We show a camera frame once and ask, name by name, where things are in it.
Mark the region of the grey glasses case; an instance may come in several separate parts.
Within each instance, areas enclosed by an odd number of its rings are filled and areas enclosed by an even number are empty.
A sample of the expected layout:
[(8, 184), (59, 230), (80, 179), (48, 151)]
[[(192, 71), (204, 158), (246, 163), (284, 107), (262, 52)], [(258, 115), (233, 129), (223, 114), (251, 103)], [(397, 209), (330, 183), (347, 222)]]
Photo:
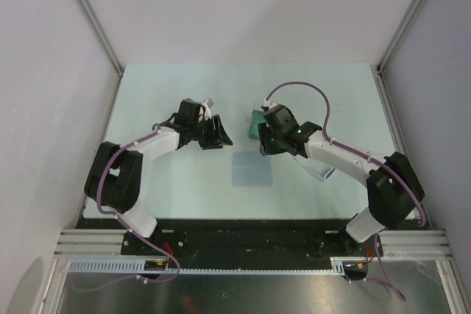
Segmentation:
[(263, 111), (253, 110), (251, 113), (251, 121), (250, 121), (249, 132), (248, 132), (250, 139), (253, 139), (253, 140), (261, 139), (260, 127), (262, 128), (267, 127), (266, 120), (264, 119), (264, 116), (263, 116)]

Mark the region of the light blue cleaning cloth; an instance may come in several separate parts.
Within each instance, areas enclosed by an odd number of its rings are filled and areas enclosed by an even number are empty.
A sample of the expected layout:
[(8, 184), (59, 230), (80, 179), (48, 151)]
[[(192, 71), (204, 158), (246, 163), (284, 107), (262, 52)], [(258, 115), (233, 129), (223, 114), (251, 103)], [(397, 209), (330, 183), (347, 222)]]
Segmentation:
[(237, 151), (232, 158), (233, 187), (271, 187), (272, 159), (258, 151)]

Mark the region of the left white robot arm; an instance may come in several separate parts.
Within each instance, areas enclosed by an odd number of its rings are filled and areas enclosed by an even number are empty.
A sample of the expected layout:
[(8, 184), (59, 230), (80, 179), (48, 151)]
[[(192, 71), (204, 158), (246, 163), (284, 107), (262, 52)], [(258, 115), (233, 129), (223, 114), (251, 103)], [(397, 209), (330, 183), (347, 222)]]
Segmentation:
[(138, 235), (137, 246), (145, 254), (161, 250), (162, 236), (155, 232), (156, 218), (139, 201), (145, 169), (159, 157), (196, 141), (203, 150), (221, 149), (233, 142), (219, 115), (213, 114), (213, 101), (186, 98), (178, 111), (152, 126), (148, 135), (118, 145), (99, 145), (88, 177), (85, 195), (96, 202), (98, 211), (110, 215)]

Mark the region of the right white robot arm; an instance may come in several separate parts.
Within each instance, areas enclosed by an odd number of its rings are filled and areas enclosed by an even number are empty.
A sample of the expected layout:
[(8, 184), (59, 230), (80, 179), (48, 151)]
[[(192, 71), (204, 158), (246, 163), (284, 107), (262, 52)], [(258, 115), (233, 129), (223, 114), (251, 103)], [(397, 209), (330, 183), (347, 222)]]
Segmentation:
[(261, 154), (289, 153), (294, 157), (320, 161), (361, 183), (367, 190), (368, 205), (345, 226), (340, 249), (356, 256), (366, 240), (385, 229), (393, 229), (413, 211), (425, 223), (425, 197), (407, 156), (394, 152), (382, 156), (354, 149), (329, 138), (325, 129), (312, 122), (299, 124), (289, 108), (266, 101), (264, 122), (258, 125)]

